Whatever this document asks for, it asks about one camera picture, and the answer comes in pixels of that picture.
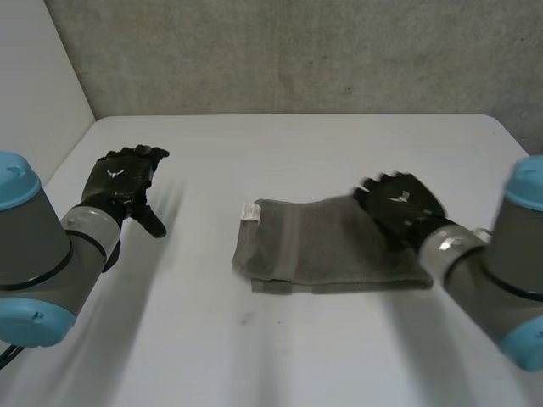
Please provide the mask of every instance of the light blue joint cap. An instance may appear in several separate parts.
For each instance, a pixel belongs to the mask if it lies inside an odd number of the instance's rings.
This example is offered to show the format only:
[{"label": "light blue joint cap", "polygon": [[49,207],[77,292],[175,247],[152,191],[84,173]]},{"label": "light blue joint cap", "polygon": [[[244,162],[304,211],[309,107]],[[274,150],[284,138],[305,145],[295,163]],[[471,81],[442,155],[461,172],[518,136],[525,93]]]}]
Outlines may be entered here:
[{"label": "light blue joint cap", "polygon": [[0,340],[25,348],[53,346],[76,317],[56,304],[32,298],[0,298]]},{"label": "light blue joint cap", "polygon": [[519,206],[543,211],[543,155],[515,164],[506,184],[506,197]]},{"label": "light blue joint cap", "polygon": [[509,332],[499,346],[501,352],[521,369],[543,370],[543,315]]},{"label": "light blue joint cap", "polygon": [[0,210],[33,198],[42,187],[28,162],[16,153],[0,151]]}]

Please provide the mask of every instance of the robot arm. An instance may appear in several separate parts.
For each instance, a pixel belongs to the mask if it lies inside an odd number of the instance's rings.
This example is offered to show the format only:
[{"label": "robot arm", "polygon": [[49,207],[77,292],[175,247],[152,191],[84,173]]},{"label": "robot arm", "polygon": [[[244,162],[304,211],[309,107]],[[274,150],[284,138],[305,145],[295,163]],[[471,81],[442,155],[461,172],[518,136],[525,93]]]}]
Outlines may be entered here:
[{"label": "robot arm", "polygon": [[414,176],[367,180],[354,198],[526,371],[543,370],[543,157],[515,166],[490,244],[446,219]]},{"label": "robot arm", "polygon": [[117,260],[126,218],[165,235],[146,190],[168,155],[146,146],[109,153],[94,166],[81,203],[59,221],[28,163],[0,153],[0,340],[30,348],[62,341]]}]

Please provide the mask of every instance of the white wall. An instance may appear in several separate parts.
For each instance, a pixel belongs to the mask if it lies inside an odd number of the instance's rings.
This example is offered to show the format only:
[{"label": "white wall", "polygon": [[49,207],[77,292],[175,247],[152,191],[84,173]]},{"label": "white wall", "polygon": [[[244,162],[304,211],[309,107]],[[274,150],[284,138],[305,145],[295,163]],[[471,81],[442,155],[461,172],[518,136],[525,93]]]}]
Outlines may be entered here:
[{"label": "white wall", "polygon": [[94,122],[42,0],[0,1],[0,149],[47,182]]}]

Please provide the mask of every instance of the gray concrete wall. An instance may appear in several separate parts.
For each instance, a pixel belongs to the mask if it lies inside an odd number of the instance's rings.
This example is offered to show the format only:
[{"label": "gray concrete wall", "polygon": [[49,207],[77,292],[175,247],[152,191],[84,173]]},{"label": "gray concrete wall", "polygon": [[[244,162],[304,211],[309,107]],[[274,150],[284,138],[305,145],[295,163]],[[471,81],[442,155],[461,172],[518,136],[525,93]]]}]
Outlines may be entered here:
[{"label": "gray concrete wall", "polygon": [[46,4],[97,119],[484,113],[543,153],[543,2]]}]

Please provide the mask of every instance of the glove logo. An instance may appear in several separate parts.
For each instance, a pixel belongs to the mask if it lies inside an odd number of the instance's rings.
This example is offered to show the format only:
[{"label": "glove logo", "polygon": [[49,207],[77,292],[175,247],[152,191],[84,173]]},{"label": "glove logo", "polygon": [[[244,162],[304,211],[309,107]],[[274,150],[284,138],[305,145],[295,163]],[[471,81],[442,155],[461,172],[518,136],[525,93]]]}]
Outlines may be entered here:
[{"label": "glove logo", "polygon": [[399,196],[398,198],[390,198],[391,201],[405,202],[406,204],[408,203],[408,199],[409,199],[409,192],[408,191],[403,191],[401,193],[401,196]]},{"label": "glove logo", "polygon": [[107,172],[108,172],[108,176],[110,176],[111,178],[115,178],[116,176],[119,176],[120,174],[122,174],[125,171],[120,170],[119,172],[111,172],[111,171],[107,170]]}]

